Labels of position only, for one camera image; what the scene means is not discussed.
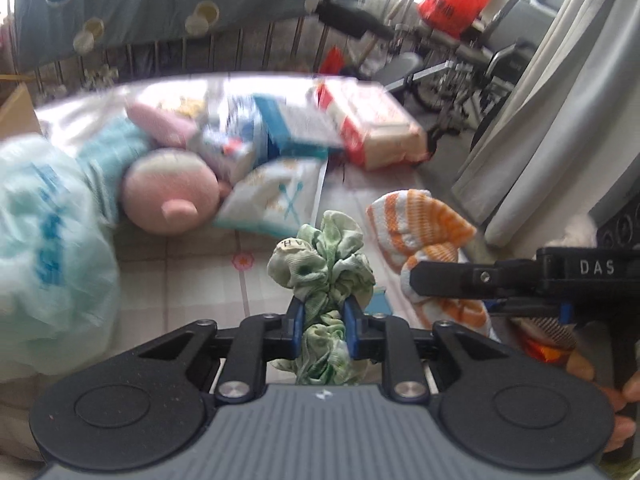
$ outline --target white curtain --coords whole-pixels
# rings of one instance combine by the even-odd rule
[[[531,256],[640,153],[639,109],[640,0],[566,0],[452,192],[487,243]]]

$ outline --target plush toy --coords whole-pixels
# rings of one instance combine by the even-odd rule
[[[153,234],[177,235],[204,224],[218,210],[230,186],[196,154],[185,151],[198,133],[194,121],[140,103],[127,107],[129,119],[164,149],[137,160],[122,184],[127,217]]]

